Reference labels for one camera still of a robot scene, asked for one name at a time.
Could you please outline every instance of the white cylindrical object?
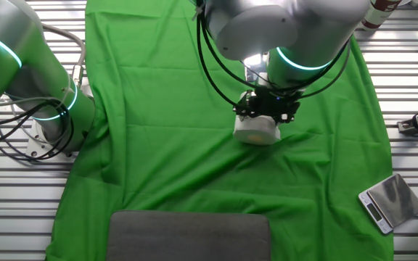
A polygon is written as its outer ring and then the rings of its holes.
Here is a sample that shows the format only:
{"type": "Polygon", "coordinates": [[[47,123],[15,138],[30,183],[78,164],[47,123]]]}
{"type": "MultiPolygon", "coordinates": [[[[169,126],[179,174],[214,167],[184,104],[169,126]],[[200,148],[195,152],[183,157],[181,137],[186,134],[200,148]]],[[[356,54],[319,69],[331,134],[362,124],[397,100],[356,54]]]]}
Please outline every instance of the white cylindrical object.
{"type": "Polygon", "coordinates": [[[378,29],[396,10],[401,0],[371,0],[371,3],[366,17],[361,22],[365,30],[378,29]]]}
{"type": "Polygon", "coordinates": [[[237,115],[233,136],[246,144],[267,146],[280,140],[280,129],[269,116],[245,117],[237,115]]]}

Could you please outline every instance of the digital scale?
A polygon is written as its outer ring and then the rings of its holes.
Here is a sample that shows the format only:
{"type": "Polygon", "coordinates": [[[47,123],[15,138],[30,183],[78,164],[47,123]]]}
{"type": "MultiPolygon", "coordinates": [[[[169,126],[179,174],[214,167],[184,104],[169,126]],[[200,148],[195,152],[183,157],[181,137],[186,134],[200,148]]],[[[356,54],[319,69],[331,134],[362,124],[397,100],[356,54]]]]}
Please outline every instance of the digital scale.
{"type": "Polygon", "coordinates": [[[360,193],[359,199],[384,234],[418,215],[418,198],[399,174],[360,193]]]}

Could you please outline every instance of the kitchen scale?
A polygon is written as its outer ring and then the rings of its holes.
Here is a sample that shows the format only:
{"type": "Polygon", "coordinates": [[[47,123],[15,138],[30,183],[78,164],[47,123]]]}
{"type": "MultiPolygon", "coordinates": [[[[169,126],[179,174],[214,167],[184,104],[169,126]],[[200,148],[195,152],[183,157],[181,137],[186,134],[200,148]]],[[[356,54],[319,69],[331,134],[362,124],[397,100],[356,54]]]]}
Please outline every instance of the kitchen scale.
{"type": "Polygon", "coordinates": [[[359,199],[384,234],[418,215],[418,198],[399,174],[360,193],[359,199]]]}

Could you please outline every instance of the red and white object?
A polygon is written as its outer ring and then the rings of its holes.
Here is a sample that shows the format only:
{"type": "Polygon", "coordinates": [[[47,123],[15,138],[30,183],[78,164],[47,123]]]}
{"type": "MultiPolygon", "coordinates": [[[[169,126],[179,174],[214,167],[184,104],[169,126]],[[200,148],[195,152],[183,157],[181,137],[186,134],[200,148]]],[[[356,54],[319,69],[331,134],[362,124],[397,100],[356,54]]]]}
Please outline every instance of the red and white object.
{"type": "Polygon", "coordinates": [[[402,0],[371,0],[372,5],[362,20],[365,30],[378,29],[386,19],[396,10],[402,0]]]}

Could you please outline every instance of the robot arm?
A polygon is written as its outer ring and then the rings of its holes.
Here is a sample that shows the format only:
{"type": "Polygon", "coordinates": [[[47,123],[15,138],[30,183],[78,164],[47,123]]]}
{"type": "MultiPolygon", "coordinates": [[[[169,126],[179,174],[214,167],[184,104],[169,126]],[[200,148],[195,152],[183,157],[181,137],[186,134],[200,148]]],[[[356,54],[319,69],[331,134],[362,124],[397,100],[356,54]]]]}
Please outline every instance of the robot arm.
{"type": "MultiPolygon", "coordinates": [[[[94,101],[84,95],[47,46],[41,21],[24,0],[0,0],[0,96],[7,94],[28,111],[45,97],[61,101],[73,120],[65,151],[78,151],[94,118],[94,101]]],[[[62,117],[54,107],[33,115],[47,141],[61,138],[62,117]]],[[[61,146],[67,143],[64,137],[61,146]]]]}
{"type": "Polygon", "coordinates": [[[266,71],[258,72],[255,90],[243,93],[234,106],[235,138],[257,145],[280,139],[278,126],[294,120],[305,88],[340,58],[370,6],[368,0],[199,0],[196,4],[203,10],[198,16],[203,34],[209,32],[227,59],[243,60],[268,51],[266,71]]]}
{"type": "MultiPolygon", "coordinates": [[[[250,84],[255,90],[243,94],[234,108],[235,137],[264,145],[279,138],[279,124],[294,120],[304,88],[334,64],[370,5],[368,0],[197,0],[196,4],[203,7],[198,25],[204,37],[209,33],[227,59],[243,60],[269,51],[263,77],[255,86],[250,84]]],[[[93,100],[76,83],[47,46],[42,24],[30,6],[24,0],[0,0],[0,96],[7,94],[26,111],[42,102],[25,101],[29,98],[61,101],[75,126],[68,152],[80,149],[94,118],[93,100]]],[[[54,108],[34,115],[47,141],[63,138],[61,118],[54,108]]]]}

